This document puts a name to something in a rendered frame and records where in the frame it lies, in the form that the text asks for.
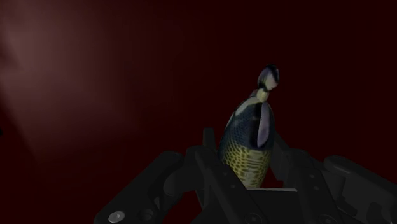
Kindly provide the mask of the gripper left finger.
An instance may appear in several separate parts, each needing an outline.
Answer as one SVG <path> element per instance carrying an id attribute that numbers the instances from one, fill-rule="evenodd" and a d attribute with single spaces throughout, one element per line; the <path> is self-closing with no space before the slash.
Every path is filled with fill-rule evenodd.
<path id="1" fill-rule="evenodd" d="M 185 155 L 165 151 L 94 218 L 94 224 L 162 224 L 185 192 L 202 194 L 191 224 L 261 224 L 261 211 L 233 170 L 215 154 L 212 128 Z"/>

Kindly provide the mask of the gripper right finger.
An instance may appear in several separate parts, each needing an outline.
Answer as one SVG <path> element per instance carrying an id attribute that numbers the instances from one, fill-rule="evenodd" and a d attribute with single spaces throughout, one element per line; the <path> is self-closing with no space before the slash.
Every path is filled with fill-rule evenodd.
<path id="1" fill-rule="evenodd" d="M 345 157 L 320 162 L 276 134 L 270 167 L 297 190 L 306 224 L 397 224 L 397 184 Z"/>

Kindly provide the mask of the blue and yellow fish figure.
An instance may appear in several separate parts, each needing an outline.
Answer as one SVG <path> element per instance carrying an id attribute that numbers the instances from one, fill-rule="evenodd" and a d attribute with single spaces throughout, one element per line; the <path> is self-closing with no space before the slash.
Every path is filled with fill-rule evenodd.
<path id="1" fill-rule="evenodd" d="M 263 69 L 258 88 L 232 113 L 218 147 L 218 158 L 248 188 L 261 187 L 270 167 L 275 119 L 268 97 L 279 79 L 277 66 L 269 64 Z"/>

